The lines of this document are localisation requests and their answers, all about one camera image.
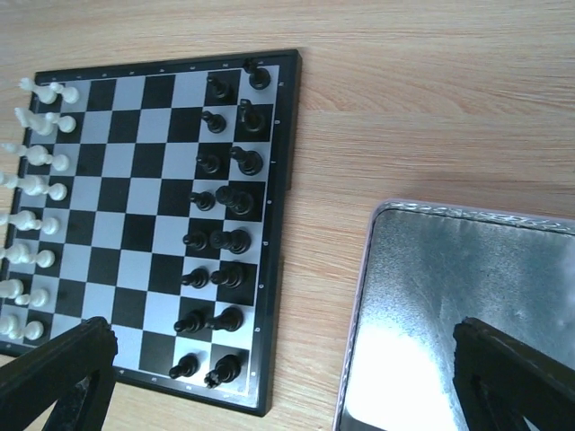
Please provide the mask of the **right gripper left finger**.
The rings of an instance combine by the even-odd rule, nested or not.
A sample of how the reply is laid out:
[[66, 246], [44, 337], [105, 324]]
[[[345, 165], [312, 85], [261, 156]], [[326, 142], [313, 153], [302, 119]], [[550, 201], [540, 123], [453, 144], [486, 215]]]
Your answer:
[[93, 317], [1, 367], [1, 428], [23, 430], [50, 409], [45, 430], [100, 430], [117, 381], [117, 339]]

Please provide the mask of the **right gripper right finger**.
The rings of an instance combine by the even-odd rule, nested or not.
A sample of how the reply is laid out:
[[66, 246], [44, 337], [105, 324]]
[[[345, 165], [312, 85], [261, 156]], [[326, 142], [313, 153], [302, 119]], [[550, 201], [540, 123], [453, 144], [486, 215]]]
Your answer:
[[453, 384], [471, 430], [572, 430], [574, 370], [484, 321], [454, 327]]

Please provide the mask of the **pink tray of black pieces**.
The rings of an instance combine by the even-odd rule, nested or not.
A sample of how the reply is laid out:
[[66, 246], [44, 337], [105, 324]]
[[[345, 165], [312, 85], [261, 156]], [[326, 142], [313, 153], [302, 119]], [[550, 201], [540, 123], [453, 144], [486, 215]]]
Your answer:
[[482, 320], [574, 364], [574, 223], [389, 199], [372, 213], [333, 428], [464, 430], [454, 327]]

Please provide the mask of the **black rook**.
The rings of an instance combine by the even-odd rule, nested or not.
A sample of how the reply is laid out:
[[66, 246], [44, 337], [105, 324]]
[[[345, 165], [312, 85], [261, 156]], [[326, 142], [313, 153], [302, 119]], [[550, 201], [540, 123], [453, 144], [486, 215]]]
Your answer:
[[271, 82], [267, 69], [259, 67], [254, 58], [248, 57], [243, 62], [243, 70], [249, 76], [249, 84], [255, 90], [266, 89]]
[[241, 372], [242, 361], [237, 355], [226, 355], [220, 358], [213, 369], [204, 378], [204, 383], [209, 389], [216, 388], [220, 384], [232, 382]]

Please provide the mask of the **black knight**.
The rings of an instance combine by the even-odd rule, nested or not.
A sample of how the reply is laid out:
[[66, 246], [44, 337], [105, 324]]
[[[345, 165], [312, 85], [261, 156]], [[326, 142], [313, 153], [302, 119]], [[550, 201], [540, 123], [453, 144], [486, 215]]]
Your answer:
[[238, 107], [240, 122], [246, 131], [258, 133], [265, 127], [265, 118], [254, 108], [248, 99], [241, 99]]
[[243, 312], [234, 306], [225, 308], [218, 316], [206, 319], [206, 327], [211, 330], [234, 332], [239, 330], [242, 325]]

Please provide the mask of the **black bishop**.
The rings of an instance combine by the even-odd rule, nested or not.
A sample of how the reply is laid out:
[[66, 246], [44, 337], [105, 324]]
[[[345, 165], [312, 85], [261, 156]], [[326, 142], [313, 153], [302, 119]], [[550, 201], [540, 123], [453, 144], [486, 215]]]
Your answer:
[[230, 149], [230, 157], [237, 161], [239, 171], [247, 176], [258, 174], [263, 166], [263, 161], [258, 152], [243, 150], [240, 146]]
[[241, 262], [226, 262], [210, 275], [210, 281], [218, 286], [237, 288], [246, 278], [245, 265]]

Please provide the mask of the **black and grey chessboard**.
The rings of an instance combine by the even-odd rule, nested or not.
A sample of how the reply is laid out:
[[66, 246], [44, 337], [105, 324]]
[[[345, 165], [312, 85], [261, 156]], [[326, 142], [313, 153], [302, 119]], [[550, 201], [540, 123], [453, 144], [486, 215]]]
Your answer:
[[[271, 82], [255, 90], [243, 70], [254, 58], [269, 71]], [[1, 302], [3, 315], [21, 324], [41, 321], [42, 342], [48, 342], [94, 316], [105, 318], [118, 341], [114, 364], [119, 380], [149, 390], [201, 401], [255, 416], [271, 406], [276, 334], [283, 266], [280, 255], [285, 196], [291, 182], [302, 58], [294, 49], [229, 54], [132, 65], [92, 66], [38, 72], [39, 85], [75, 88], [78, 101], [45, 104], [32, 98], [31, 111], [70, 116], [75, 129], [46, 136], [26, 132], [27, 146], [42, 145], [65, 154], [70, 166], [57, 172], [48, 165], [21, 160], [20, 175], [37, 175], [49, 184], [62, 183], [67, 196], [54, 201], [45, 195], [16, 192], [13, 212], [31, 211], [38, 218], [55, 217], [57, 233], [9, 228], [6, 244], [25, 244], [31, 252], [56, 255], [49, 268], [4, 262], [1, 276], [19, 279], [26, 294], [44, 288], [42, 307]], [[207, 83], [209, 75], [232, 87], [228, 101], [218, 101]], [[265, 118], [258, 133], [245, 130], [238, 107], [248, 99]], [[226, 119], [219, 134], [208, 131], [201, 113]], [[253, 150], [263, 161], [253, 176], [242, 174], [230, 149]], [[217, 174], [197, 165], [199, 153], [221, 159]], [[250, 193], [252, 211], [236, 215], [216, 201], [202, 212], [190, 203], [192, 191], [229, 185]], [[190, 251], [182, 237], [193, 230], [242, 229], [251, 247], [242, 254], [214, 249]], [[213, 284], [196, 289], [181, 284], [195, 268], [209, 275], [226, 262], [245, 265], [246, 278], [237, 288]], [[234, 332], [211, 330], [177, 333], [173, 324], [198, 310], [206, 319], [234, 306], [243, 325]], [[195, 354], [199, 370], [172, 379], [169, 370], [187, 354]], [[230, 383], [209, 389], [206, 374], [226, 355], [242, 361]]]

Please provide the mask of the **black king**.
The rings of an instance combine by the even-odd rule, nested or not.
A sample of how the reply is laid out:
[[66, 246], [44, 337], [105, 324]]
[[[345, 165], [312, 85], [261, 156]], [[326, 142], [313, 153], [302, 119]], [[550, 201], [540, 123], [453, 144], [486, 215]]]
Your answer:
[[233, 231], [217, 230], [212, 232], [208, 239], [212, 248], [230, 251], [237, 255], [248, 251], [252, 243], [249, 233], [242, 229]]

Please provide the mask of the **black queen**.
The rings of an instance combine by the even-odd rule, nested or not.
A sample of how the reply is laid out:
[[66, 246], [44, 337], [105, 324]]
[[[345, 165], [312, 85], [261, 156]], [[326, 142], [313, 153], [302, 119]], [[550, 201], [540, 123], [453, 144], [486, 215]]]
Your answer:
[[254, 200], [250, 193], [229, 185], [219, 187], [216, 190], [215, 198], [219, 204], [224, 205], [238, 216], [249, 214], [254, 205]]

